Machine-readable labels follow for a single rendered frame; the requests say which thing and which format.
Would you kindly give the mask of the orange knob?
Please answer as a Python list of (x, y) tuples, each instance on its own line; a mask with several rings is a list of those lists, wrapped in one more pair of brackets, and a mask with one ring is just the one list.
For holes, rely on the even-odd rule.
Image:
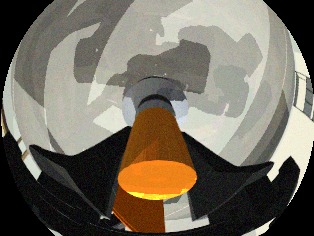
[(192, 189), (193, 166), (177, 119), (152, 107), (133, 121), (117, 181), (137, 198), (170, 199)]

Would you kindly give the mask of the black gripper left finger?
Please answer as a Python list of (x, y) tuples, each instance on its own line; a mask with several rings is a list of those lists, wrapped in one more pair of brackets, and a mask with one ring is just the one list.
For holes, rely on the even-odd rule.
[(76, 191), (101, 218), (110, 219), (118, 189), (118, 173), (132, 126), (102, 139), (77, 155), (53, 153), (39, 145), (29, 146), (41, 171), (68, 189)]

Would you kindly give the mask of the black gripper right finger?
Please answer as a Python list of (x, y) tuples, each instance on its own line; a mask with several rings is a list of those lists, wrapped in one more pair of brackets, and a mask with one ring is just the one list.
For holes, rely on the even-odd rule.
[(196, 183), (186, 191), (192, 222), (209, 218), (209, 214), (224, 206), (243, 187), (269, 174), (274, 166), (273, 161), (253, 166), (234, 166), (185, 131), (181, 131), (181, 135), (197, 174)]

